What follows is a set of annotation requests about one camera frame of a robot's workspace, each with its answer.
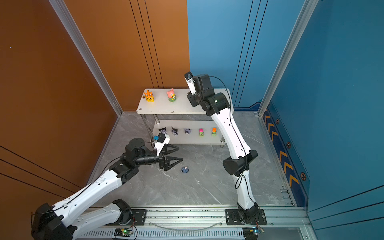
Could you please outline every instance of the orange wall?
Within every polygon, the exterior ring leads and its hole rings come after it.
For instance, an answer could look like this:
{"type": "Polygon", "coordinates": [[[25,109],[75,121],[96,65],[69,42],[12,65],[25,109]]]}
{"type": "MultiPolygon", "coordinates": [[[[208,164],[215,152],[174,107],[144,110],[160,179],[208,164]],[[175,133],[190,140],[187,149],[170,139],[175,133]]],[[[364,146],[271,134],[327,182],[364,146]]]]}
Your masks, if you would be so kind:
{"type": "Polygon", "coordinates": [[[124,111],[145,88],[187,88],[186,0],[65,0],[124,111]]]}
{"type": "Polygon", "coordinates": [[[0,1],[0,29],[0,146],[32,162],[0,147],[1,239],[32,239],[30,213],[86,184],[117,116],[49,1],[0,1]]]}

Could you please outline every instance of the orange toy figurine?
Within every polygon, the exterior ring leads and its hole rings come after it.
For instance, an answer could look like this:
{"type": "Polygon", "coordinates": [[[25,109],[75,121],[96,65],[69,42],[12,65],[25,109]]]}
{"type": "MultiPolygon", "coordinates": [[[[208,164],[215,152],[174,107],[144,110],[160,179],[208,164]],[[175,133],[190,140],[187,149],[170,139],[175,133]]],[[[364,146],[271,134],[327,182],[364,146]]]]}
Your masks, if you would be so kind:
{"type": "Polygon", "coordinates": [[[168,95],[169,101],[171,102],[176,101],[176,95],[175,95],[175,92],[173,91],[173,88],[171,88],[171,90],[167,92],[167,95],[168,95]]]}
{"type": "Polygon", "coordinates": [[[153,99],[153,94],[152,92],[149,92],[148,89],[147,89],[147,92],[144,93],[145,96],[143,96],[143,98],[145,98],[148,102],[155,102],[155,100],[153,99]]]}

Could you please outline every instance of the pink toy figurine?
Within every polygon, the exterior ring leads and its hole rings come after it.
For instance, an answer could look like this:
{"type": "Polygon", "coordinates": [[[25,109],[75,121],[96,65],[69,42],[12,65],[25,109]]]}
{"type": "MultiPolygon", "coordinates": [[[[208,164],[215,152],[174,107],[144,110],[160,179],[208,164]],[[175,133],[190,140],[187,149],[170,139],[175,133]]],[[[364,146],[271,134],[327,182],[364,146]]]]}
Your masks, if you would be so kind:
{"type": "Polygon", "coordinates": [[[176,95],[175,95],[175,92],[173,91],[173,88],[171,88],[171,90],[167,92],[167,95],[168,95],[169,101],[171,102],[176,101],[176,95]]]}

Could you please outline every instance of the floor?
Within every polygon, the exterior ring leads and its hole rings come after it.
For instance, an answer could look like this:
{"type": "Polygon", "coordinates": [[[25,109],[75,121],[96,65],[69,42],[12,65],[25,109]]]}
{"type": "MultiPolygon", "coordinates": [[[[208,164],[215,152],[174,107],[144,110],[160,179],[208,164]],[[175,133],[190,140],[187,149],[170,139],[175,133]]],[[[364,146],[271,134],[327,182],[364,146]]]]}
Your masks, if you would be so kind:
{"type": "MultiPolygon", "coordinates": [[[[259,156],[250,163],[250,182],[253,195],[259,205],[284,205],[281,179],[272,157],[268,155],[257,117],[253,112],[235,111],[233,117],[247,144],[256,149],[259,156]]],[[[153,127],[154,117],[147,116],[153,127]]],[[[210,120],[205,115],[159,115],[159,119],[210,120]]],[[[94,170],[94,178],[101,174],[105,165],[125,151],[125,145],[135,137],[145,141],[150,136],[136,112],[124,112],[121,116],[105,153],[94,170]]],[[[178,145],[180,150],[170,154],[184,160],[171,170],[159,170],[158,164],[141,166],[139,173],[120,188],[104,196],[94,207],[103,207],[116,199],[123,199],[131,206],[144,205],[236,205],[237,193],[232,176],[222,161],[229,156],[227,146],[178,145]],[[188,173],[180,172],[188,166],[188,173]]]]}

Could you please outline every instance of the blue wall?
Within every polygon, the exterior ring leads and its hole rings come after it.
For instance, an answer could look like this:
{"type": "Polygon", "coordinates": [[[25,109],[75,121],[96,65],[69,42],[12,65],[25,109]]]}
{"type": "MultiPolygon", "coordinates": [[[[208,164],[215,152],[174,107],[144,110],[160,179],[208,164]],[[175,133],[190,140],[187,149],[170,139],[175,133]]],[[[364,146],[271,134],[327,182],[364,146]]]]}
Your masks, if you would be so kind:
{"type": "Polygon", "coordinates": [[[319,1],[272,98],[309,175],[320,240],[383,236],[382,219],[352,223],[384,217],[384,187],[371,190],[384,184],[383,12],[378,0],[319,1]]]}
{"type": "MultiPolygon", "coordinates": [[[[223,80],[235,107],[247,108],[260,101],[303,3],[188,0],[192,73],[207,73],[223,80]]],[[[214,79],[212,85],[223,87],[214,79]]]]}

